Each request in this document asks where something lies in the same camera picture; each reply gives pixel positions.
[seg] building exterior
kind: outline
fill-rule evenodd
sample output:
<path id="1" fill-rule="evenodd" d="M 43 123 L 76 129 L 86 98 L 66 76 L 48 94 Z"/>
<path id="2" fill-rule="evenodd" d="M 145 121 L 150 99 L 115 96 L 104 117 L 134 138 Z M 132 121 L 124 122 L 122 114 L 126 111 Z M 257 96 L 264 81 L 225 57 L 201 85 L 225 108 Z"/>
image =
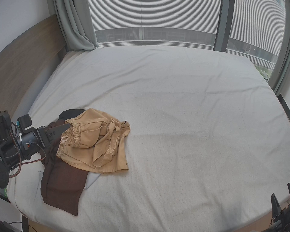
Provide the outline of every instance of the building exterior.
<path id="1" fill-rule="evenodd" d="M 89 0 L 100 46 L 213 49 L 220 4 L 220 0 Z M 247 56 L 266 77 L 277 61 L 284 28 L 284 0 L 235 0 L 226 52 Z"/>

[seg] fitted sheet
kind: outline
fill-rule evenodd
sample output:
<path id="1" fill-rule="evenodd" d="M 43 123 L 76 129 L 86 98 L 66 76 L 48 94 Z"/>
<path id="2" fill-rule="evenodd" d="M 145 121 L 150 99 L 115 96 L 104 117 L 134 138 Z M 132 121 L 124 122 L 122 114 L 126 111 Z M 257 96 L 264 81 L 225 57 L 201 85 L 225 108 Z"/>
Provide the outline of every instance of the fitted sheet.
<path id="1" fill-rule="evenodd" d="M 90 107 L 129 121 L 129 171 L 102 174 L 75 217 L 43 203 L 42 164 L 23 165 L 8 198 L 29 219 L 57 231 L 229 231 L 268 213 L 272 193 L 289 197 L 290 123 L 246 57 L 171 46 L 72 51 L 29 114 L 39 127 Z"/>

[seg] gray-green curtain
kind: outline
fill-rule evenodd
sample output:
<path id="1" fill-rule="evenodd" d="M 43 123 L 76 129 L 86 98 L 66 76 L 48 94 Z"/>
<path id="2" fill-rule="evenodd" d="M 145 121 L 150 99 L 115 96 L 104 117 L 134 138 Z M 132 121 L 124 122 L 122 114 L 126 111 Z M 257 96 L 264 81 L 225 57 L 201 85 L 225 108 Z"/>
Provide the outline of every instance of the gray-green curtain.
<path id="1" fill-rule="evenodd" d="M 276 96 L 281 92 L 284 82 L 290 73 L 290 1 L 285 0 L 285 31 L 277 63 L 268 81 Z"/>
<path id="2" fill-rule="evenodd" d="M 53 3 L 48 0 L 50 13 L 56 13 L 69 50 L 93 50 L 99 47 L 88 0 L 53 0 Z"/>

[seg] headboard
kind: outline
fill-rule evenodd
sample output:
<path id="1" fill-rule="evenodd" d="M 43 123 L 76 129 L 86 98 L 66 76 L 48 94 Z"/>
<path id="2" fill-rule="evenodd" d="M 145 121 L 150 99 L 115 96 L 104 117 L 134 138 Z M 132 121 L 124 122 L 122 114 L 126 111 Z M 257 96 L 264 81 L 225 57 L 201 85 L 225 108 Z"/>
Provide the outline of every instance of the headboard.
<path id="1" fill-rule="evenodd" d="M 5 47 L 0 52 L 0 110 L 12 116 L 29 86 L 65 45 L 54 14 Z"/>

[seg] bed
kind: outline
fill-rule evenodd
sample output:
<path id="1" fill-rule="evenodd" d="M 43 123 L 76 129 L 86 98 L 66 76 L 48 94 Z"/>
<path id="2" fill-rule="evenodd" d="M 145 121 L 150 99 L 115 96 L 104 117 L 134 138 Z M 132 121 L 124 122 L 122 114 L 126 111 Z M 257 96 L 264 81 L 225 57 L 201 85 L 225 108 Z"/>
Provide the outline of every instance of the bed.
<path id="1" fill-rule="evenodd" d="M 42 164 L 24 165 L 8 198 L 27 218 L 56 231 L 233 231 L 266 215 L 272 193 L 289 198 L 290 123 L 246 57 L 172 46 L 72 51 L 29 114 L 39 127 L 91 107 L 130 122 L 129 171 L 101 174 L 75 217 L 43 203 Z"/>

